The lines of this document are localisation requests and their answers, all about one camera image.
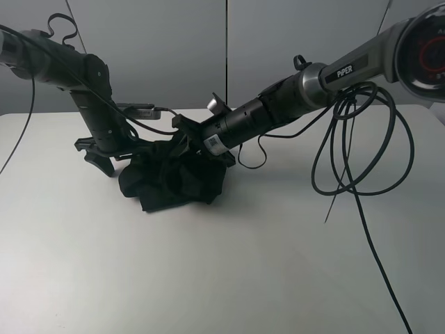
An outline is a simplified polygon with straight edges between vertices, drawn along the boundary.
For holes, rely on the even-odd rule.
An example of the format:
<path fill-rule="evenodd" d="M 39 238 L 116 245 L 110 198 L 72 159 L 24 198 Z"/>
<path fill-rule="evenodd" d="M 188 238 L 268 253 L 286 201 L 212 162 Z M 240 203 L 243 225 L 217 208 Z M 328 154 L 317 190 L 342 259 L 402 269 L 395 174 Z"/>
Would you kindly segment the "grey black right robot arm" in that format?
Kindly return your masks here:
<path fill-rule="evenodd" d="M 444 4 L 393 25 L 330 65 L 299 65 L 297 72 L 231 110 L 218 96 L 213 116 L 197 123 L 179 115 L 172 126 L 199 151 L 220 156 L 230 149 L 327 107 L 334 99 L 374 77 L 400 83 L 413 96 L 444 102 Z"/>

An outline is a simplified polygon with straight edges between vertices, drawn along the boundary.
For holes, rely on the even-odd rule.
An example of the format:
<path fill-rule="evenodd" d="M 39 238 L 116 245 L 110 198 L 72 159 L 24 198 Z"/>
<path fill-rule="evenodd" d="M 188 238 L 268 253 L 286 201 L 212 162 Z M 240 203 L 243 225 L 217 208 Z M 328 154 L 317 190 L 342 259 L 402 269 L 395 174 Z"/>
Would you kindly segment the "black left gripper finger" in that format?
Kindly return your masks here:
<path fill-rule="evenodd" d="M 115 172 L 114 166 L 108 157 L 102 157 L 98 154 L 87 152 L 84 160 L 89 164 L 97 167 L 107 177 L 112 177 Z"/>

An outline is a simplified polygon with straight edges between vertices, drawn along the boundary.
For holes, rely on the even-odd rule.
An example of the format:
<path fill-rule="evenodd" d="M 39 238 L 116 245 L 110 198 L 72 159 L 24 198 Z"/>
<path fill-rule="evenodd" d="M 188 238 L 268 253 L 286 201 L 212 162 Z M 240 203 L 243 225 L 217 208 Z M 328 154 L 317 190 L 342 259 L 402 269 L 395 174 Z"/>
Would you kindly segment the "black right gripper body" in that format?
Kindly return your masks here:
<path fill-rule="evenodd" d="M 212 161 L 218 161 L 230 168 L 236 164 L 235 157 L 230 152 L 224 152 L 218 156 L 211 154 L 209 149 L 204 144 L 202 138 L 202 130 L 204 126 L 182 114 L 175 116 L 172 119 L 172 126 L 179 130 L 182 138 L 179 145 L 173 150 L 175 156 L 201 156 Z"/>

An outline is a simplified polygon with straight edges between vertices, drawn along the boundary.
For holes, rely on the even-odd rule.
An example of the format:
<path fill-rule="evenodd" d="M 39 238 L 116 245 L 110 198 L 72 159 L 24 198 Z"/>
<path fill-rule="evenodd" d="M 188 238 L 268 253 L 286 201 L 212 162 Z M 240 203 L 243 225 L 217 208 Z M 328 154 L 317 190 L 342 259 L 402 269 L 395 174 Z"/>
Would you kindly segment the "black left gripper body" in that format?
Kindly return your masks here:
<path fill-rule="evenodd" d="M 79 138 L 74 143 L 78 151 L 84 150 L 90 160 L 94 158 L 117 161 L 130 159 L 134 155 L 148 151 L 148 141 L 119 134 L 105 134 L 96 137 Z"/>

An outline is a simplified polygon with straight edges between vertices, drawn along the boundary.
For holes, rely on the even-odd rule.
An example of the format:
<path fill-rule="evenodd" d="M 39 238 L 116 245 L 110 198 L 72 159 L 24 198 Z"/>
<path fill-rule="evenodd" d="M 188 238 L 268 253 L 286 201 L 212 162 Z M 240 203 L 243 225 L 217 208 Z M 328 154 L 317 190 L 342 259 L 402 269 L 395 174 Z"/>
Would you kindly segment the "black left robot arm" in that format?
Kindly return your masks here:
<path fill-rule="evenodd" d="M 70 94 L 90 137 L 74 146 L 84 159 L 107 176 L 114 173 L 111 159 L 130 159 L 148 146 L 128 123 L 129 111 L 147 111 L 149 104 L 116 104 L 108 66 L 97 56 L 44 37 L 41 31 L 13 33 L 1 30 L 1 63 L 15 76 L 57 87 Z"/>

